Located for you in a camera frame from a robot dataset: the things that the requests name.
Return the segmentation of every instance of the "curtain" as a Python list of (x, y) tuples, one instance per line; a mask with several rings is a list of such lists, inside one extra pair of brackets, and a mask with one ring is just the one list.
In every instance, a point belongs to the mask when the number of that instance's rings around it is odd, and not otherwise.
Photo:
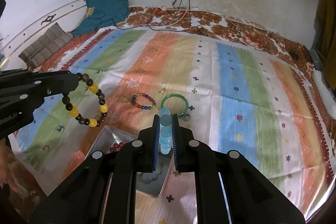
[(324, 64), (323, 75), (336, 89), (336, 0), (320, 0), (316, 21), (322, 29), (317, 50)]

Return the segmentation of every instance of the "ring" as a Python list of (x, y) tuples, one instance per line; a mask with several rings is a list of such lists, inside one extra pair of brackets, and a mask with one ring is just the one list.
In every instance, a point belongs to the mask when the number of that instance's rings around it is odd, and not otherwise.
[(185, 102), (185, 109), (182, 113), (178, 114), (179, 117), (182, 117), (183, 115), (185, 115), (188, 111), (188, 108), (189, 108), (189, 103), (188, 103), (188, 100), (182, 96), (181, 94), (178, 94), (178, 93), (172, 93), (172, 94), (169, 94), (167, 95), (165, 98), (162, 99), (161, 101), (161, 108), (164, 108), (163, 104), (165, 103), (165, 101), (169, 98), (172, 98), (172, 97), (178, 97), (178, 98), (181, 98), (184, 102)]

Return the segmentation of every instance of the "beaded bracelet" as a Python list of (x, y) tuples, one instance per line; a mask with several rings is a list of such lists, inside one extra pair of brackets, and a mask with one ring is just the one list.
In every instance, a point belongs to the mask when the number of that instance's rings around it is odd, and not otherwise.
[(82, 80), (84, 83), (86, 83), (86, 85), (89, 87), (89, 90), (98, 96), (101, 111), (101, 117), (99, 118), (99, 121), (97, 121), (96, 119), (88, 119), (82, 117), (82, 115), (78, 112), (77, 108), (70, 103), (70, 98), (68, 97), (69, 92), (62, 93), (62, 102), (63, 104), (65, 104), (65, 108), (69, 112), (69, 114), (73, 116), (80, 124), (85, 124), (89, 127), (98, 127), (100, 126), (101, 122), (104, 122), (105, 117), (107, 116), (108, 107), (104, 100), (105, 95), (103, 94), (103, 92), (101, 92), (101, 90), (93, 82), (93, 80), (90, 79), (88, 74), (85, 73), (82, 75), (81, 73), (76, 73), (76, 75), (79, 81)]
[[(137, 98), (137, 96), (143, 96), (145, 98), (147, 98), (148, 100), (150, 100), (152, 102), (152, 106), (142, 106), (142, 105), (139, 105), (135, 99)], [(145, 94), (145, 93), (137, 93), (137, 94), (134, 94), (133, 97), (132, 97), (132, 104), (137, 107), (137, 108), (141, 108), (141, 109), (153, 109), (155, 106), (156, 106), (156, 103), (155, 103), (155, 100), (153, 100), (152, 97), (150, 97), (149, 95)]]

